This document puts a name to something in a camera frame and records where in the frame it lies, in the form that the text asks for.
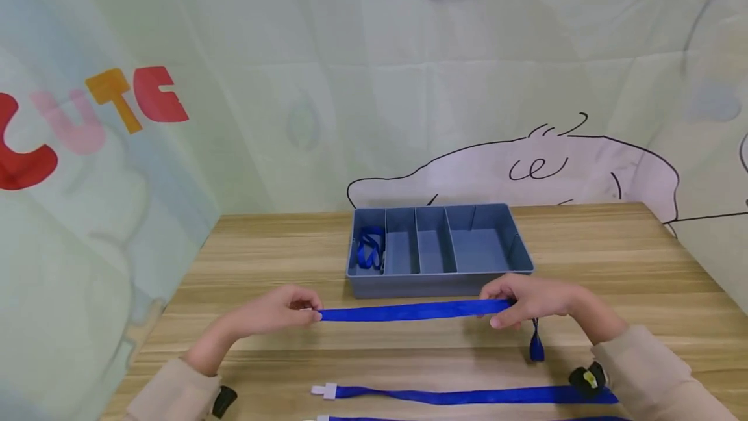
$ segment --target tray compartment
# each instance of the tray compartment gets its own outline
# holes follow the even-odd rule
[[[416,209],[418,257],[423,274],[457,273],[457,261],[443,207]]]
[[[358,242],[360,240],[361,229],[370,226],[376,226],[386,230],[385,224],[385,212],[384,209],[357,209],[353,213],[353,229],[351,230],[351,250],[348,257],[348,271],[349,276],[368,276],[368,275],[379,275],[380,270],[372,268],[361,268],[358,266]],[[373,238],[379,244],[379,247],[386,247],[383,244],[384,238],[374,235]],[[364,255],[369,257],[371,248],[364,246]]]
[[[385,224],[384,274],[420,273],[416,209],[387,209]]]
[[[447,207],[459,273],[532,272],[532,261],[507,205]]]

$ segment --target table surface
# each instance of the table surface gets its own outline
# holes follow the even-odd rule
[[[513,208],[540,277],[586,285],[632,323],[646,325],[693,368],[740,420],[748,420],[748,318],[640,204]],[[351,213],[223,217],[202,248],[103,420],[119,420],[158,369],[186,351],[213,318],[269,289],[316,289],[326,308],[415,300],[357,301],[345,282]],[[312,385],[478,390],[565,383],[591,363],[590,343],[570,318],[541,320],[546,362],[525,360],[530,326],[493,331],[488,319],[346,324],[251,337],[221,375],[238,399],[224,420],[562,420],[623,415],[618,407],[435,407],[389,398],[326,402]]]

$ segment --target lanyard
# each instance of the lanyard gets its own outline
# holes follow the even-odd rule
[[[487,316],[512,306],[512,301],[483,299],[471,301],[448,301],[441,303],[402,304],[400,306],[355,307],[352,309],[325,309],[320,311],[323,321],[328,322],[398,322],[428,320],[431,318],[454,318]],[[538,319],[532,319],[535,332],[530,340],[530,359],[545,361],[545,349],[538,335]]]
[[[343,387],[336,383],[312,387],[313,395],[325,400],[379,395],[427,405],[486,405],[493,403],[555,403],[557,405],[615,405],[618,398],[605,389],[593,398],[586,397],[571,385],[521,387],[498,390],[472,390],[466,392],[425,392],[422,390],[377,390],[369,387]]]
[[[510,308],[513,301],[507,300],[472,300],[448,301],[438,303],[403,304],[399,306],[358,307],[352,309],[325,309],[320,311],[323,321],[328,322],[402,322],[427,320],[432,318],[454,318],[466,316],[486,316]],[[533,319],[535,332],[530,342],[530,358],[533,361],[544,361],[545,351],[538,336],[538,319]],[[571,385],[546,387],[521,387],[501,390],[473,390],[464,392],[425,392],[421,390],[377,390],[369,387],[343,387],[336,383],[312,387],[314,395],[321,395],[325,400],[336,398],[354,398],[366,395],[387,396],[410,402],[429,405],[467,405],[488,403],[555,403],[614,405],[616,398],[604,388],[593,398],[587,397]],[[395,421],[376,418],[340,418],[319,416],[317,421]],[[597,416],[569,421],[626,421],[616,416]]]
[[[379,242],[374,239],[374,236],[379,236]],[[366,255],[365,247],[368,246],[371,249],[369,255]],[[384,228],[380,226],[366,226],[361,228],[360,236],[358,238],[358,249],[356,249],[356,255],[358,257],[358,266],[361,268],[372,268],[374,270],[382,269],[382,254],[384,253]]]

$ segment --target sleeve cuff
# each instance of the sleeve cuff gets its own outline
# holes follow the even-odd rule
[[[181,359],[164,364],[127,407],[137,421],[197,421],[212,409],[220,376],[206,377]]]
[[[636,400],[636,405],[656,404],[691,374],[688,364],[640,325],[596,344],[592,354],[603,367],[610,390],[621,401]]]

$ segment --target gray organizer box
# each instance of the gray organizer box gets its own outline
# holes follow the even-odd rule
[[[358,265],[360,230],[382,228],[383,267]],[[371,249],[364,248],[365,255]],[[530,254],[508,206],[425,206],[356,209],[348,278],[356,298],[476,296],[507,272],[531,274]]]

